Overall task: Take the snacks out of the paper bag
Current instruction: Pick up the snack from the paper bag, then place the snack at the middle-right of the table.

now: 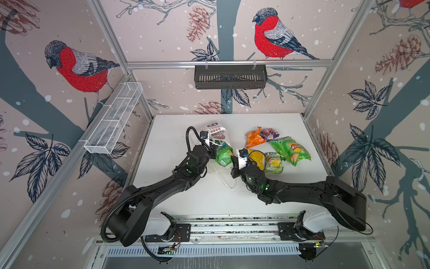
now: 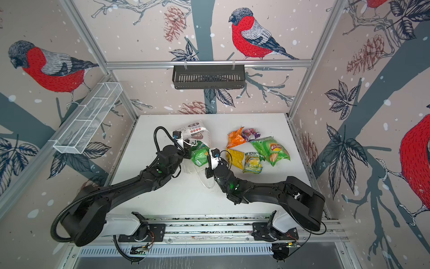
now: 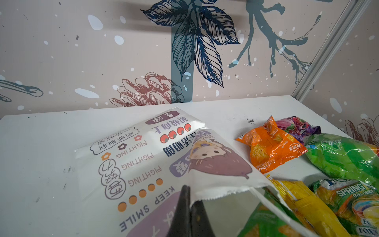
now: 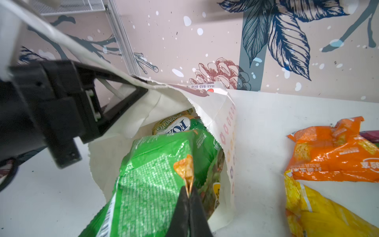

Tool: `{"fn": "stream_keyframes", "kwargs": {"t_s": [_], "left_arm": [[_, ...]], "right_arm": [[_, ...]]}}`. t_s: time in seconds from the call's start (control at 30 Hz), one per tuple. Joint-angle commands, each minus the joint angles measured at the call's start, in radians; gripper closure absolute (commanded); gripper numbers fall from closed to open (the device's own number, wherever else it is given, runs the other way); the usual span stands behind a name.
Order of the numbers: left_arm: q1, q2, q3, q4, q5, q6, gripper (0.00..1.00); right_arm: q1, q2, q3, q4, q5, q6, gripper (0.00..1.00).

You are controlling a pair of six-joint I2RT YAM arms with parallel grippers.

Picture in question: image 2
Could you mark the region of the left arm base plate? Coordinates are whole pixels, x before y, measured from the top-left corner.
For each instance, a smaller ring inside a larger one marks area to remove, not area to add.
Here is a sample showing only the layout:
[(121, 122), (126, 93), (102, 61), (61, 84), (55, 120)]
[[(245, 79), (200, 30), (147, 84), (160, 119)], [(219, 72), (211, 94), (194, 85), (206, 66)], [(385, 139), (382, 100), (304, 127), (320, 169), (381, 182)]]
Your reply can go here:
[(138, 243), (138, 242), (162, 242), (166, 230), (165, 224), (147, 224), (141, 225), (132, 235), (120, 235), (117, 239), (121, 243)]

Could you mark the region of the purple candy packet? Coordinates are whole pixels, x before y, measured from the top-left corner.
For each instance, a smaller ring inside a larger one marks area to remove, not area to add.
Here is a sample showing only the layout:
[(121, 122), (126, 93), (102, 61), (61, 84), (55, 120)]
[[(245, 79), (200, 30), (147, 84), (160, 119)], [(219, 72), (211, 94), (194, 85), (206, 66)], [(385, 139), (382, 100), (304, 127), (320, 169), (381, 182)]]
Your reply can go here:
[(241, 131), (241, 136), (246, 142), (250, 142), (260, 138), (261, 134), (254, 128), (248, 128)]

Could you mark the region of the white printed paper bag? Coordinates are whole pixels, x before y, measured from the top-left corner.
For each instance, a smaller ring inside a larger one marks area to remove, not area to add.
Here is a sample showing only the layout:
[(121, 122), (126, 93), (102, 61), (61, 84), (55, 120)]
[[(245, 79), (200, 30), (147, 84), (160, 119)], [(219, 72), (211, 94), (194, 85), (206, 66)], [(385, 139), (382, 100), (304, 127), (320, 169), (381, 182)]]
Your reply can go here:
[(206, 188), (213, 188), (215, 180), (207, 178), (205, 175), (205, 169), (209, 167), (208, 154), (211, 135), (204, 123), (196, 121), (177, 128), (173, 136), (186, 152), (185, 173), (196, 176)]

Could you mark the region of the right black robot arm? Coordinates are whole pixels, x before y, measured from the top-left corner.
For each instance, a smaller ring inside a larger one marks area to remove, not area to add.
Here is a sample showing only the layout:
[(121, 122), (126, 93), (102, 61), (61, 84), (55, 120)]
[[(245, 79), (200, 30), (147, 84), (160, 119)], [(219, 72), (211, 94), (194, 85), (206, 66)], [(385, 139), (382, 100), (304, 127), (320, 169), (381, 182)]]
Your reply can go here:
[(207, 178), (213, 177), (228, 200), (237, 204), (262, 202), (281, 206), (293, 220), (310, 234), (321, 235), (323, 195), (294, 176), (278, 183), (254, 183), (234, 175), (227, 160), (219, 154), (208, 158)]

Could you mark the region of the green chips bag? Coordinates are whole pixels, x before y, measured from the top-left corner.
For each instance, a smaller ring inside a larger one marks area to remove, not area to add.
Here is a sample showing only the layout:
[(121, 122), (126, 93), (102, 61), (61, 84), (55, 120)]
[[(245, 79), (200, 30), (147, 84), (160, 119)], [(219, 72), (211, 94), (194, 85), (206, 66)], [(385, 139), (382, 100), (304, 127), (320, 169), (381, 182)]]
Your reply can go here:
[(291, 160), (289, 152), (274, 137), (265, 137), (250, 142), (264, 160), (275, 166), (280, 160)]

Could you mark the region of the green Fox's candy packet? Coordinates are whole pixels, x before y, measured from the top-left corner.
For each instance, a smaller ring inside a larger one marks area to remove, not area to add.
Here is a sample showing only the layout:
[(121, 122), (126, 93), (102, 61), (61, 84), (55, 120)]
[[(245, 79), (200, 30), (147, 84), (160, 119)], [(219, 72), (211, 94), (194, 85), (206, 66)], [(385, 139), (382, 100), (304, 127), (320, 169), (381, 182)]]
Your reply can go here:
[(201, 141), (197, 141), (197, 143), (191, 148), (191, 161), (197, 167), (202, 167), (208, 163), (207, 156), (209, 153), (209, 147), (206, 144), (202, 143)]

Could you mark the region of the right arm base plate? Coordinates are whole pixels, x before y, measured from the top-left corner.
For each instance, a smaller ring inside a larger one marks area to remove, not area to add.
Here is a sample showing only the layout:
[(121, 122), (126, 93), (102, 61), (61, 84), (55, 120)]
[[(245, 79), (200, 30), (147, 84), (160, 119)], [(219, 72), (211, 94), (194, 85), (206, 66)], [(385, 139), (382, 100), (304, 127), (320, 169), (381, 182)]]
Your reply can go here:
[(297, 241), (299, 235), (297, 229), (293, 228), (283, 233), (276, 230), (268, 222), (252, 223), (252, 237), (255, 241), (275, 242), (275, 241)]

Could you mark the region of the green white snack packet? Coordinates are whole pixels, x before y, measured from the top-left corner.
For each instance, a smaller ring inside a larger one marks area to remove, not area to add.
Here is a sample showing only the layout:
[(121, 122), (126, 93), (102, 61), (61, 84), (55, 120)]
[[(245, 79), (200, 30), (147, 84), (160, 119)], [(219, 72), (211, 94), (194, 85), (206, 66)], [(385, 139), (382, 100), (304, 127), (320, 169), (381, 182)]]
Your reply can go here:
[(258, 152), (247, 152), (244, 159), (243, 173), (260, 174), (263, 170), (264, 156)]

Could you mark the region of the orange snack packet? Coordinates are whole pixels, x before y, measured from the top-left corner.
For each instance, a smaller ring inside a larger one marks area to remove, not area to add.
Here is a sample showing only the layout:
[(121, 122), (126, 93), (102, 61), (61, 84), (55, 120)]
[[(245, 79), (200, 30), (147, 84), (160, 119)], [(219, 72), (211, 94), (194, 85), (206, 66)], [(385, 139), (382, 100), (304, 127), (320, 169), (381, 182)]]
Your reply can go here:
[(243, 127), (240, 127), (238, 130), (231, 132), (228, 135), (228, 144), (227, 144), (228, 149), (231, 149), (246, 143), (246, 140), (242, 136), (243, 129), (244, 129)]

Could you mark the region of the yellow snack packet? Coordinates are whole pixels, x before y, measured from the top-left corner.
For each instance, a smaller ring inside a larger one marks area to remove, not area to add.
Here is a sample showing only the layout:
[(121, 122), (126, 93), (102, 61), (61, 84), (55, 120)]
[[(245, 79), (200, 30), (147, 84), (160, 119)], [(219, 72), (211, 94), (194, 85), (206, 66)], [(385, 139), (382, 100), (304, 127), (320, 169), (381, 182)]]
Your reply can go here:
[(227, 161), (229, 166), (234, 166), (239, 169), (244, 169), (245, 153), (233, 149), (227, 149)]

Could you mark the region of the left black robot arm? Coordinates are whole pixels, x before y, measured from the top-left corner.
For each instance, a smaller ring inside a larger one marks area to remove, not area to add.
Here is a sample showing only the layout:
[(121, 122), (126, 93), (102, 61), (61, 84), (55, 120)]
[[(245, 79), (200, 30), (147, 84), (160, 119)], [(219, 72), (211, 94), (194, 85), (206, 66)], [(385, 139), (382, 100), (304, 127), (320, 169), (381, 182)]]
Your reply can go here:
[(112, 214), (111, 210), (163, 187), (179, 175), (182, 161), (189, 158), (189, 148), (180, 150), (175, 145), (167, 145), (138, 176), (112, 186), (81, 189), (59, 218), (69, 241), (81, 247), (100, 236), (134, 234), (144, 223), (144, 217), (138, 212)]

